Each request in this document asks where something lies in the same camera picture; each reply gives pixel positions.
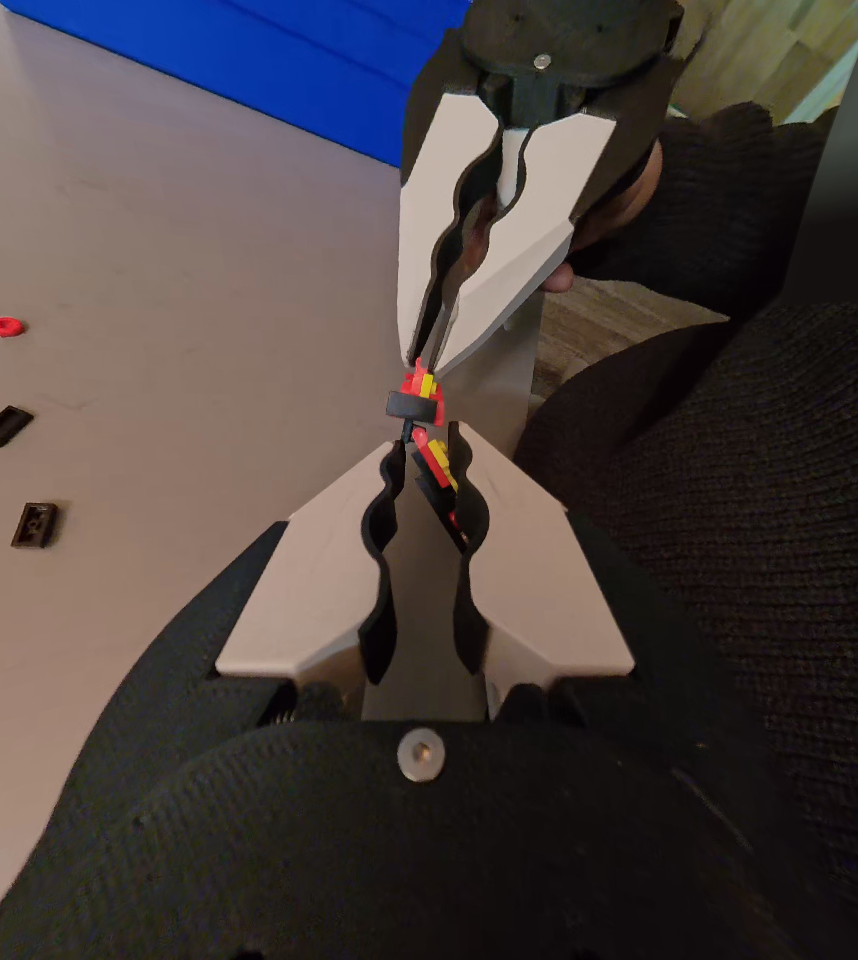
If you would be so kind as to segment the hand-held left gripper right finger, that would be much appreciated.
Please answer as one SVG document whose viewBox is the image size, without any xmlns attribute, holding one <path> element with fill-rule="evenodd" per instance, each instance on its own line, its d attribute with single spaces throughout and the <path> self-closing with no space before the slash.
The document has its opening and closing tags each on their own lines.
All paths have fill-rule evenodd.
<svg viewBox="0 0 858 960">
<path fill-rule="evenodd" d="M 448 454 L 465 537 L 454 641 L 488 716 L 517 686 L 628 676 L 635 659 L 566 508 L 466 422 L 449 424 Z"/>
</svg>

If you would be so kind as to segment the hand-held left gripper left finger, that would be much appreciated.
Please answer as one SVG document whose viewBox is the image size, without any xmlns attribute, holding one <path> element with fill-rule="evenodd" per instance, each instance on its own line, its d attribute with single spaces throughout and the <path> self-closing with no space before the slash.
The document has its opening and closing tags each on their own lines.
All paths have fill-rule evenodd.
<svg viewBox="0 0 858 960">
<path fill-rule="evenodd" d="M 385 442 L 292 514 L 228 636 L 219 675 L 326 685 L 351 715 L 386 675 L 397 622 L 385 549 L 406 450 Z"/>
</svg>

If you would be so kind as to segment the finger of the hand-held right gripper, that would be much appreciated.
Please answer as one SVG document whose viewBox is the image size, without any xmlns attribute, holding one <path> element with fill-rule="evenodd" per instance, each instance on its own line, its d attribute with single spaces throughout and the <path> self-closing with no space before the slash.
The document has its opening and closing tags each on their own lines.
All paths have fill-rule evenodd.
<svg viewBox="0 0 858 960">
<path fill-rule="evenodd" d="M 494 193 L 504 128 L 474 93 L 443 92 L 432 108 L 411 100 L 402 138 L 397 321 L 414 365 L 435 333 L 445 284 L 462 254 L 466 221 Z"/>
<path fill-rule="evenodd" d="M 577 200 L 616 126 L 610 117 L 578 112 L 529 132 L 512 204 L 487 228 L 477 269 L 457 287 L 437 376 L 473 354 L 561 263 Z"/>
</svg>

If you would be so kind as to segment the yellow red lego car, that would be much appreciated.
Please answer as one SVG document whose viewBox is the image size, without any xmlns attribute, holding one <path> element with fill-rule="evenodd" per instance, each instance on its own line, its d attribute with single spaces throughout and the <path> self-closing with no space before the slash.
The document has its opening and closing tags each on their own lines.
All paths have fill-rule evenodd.
<svg viewBox="0 0 858 960">
<path fill-rule="evenodd" d="M 400 439 L 411 448 L 415 480 L 424 498 L 459 552 L 467 537 L 456 519 L 458 482 L 450 469 L 447 444 L 430 433 L 446 426 L 444 392 L 435 375 L 416 358 L 399 390 L 387 396 L 386 415 L 402 423 Z"/>
</svg>

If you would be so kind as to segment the person's right forearm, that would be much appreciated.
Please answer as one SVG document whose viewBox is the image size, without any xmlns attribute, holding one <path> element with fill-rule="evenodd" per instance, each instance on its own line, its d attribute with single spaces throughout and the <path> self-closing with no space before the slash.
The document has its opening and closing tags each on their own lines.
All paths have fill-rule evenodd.
<svg viewBox="0 0 858 960">
<path fill-rule="evenodd" d="M 567 255 L 546 289 L 566 291 L 577 277 L 631 282 L 745 321 L 782 287 L 837 112 L 776 125 L 745 102 L 701 121 L 666 120 L 649 204 L 618 233 Z"/>
</svg>

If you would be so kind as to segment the person's right hand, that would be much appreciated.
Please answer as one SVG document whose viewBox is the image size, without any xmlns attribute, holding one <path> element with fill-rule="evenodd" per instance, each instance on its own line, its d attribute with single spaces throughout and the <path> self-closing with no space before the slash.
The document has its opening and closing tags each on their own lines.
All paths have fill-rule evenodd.
<svg viewBox="0 0 858 960">
<path fill-rule="evenodd" d="M 636 219 L 651 201 L 663 170 L 663 150 L 655 139 L 635 181 L 605 203 L 597 203 L 577 222 L 567 253 L 571 256 L 617 234 Z"/>
</svg>

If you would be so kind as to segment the blue plastic bin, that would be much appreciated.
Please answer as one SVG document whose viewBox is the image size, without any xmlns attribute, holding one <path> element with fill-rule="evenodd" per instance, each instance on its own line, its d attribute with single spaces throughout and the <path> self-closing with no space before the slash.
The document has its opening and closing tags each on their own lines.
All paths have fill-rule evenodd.
<svg viewBox="0 0 858 960">
<path fill-rule="evenodd" d="M 468 1 L 3 1 L 10 12 L 398 167 L 407 99 Z"/>
</svg>

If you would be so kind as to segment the person's black sweater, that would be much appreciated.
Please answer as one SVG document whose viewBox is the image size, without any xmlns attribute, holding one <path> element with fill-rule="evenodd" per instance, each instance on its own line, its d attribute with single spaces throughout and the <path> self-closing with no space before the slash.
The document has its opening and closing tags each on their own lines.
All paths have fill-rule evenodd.
<svg viewBox="0 0 858 960">
<path fill-rule="evenodd" d="M 728 659 L 858 919 L 858 302 L 613 354 L 538 409 L 515 461 Z"/>
</svg>

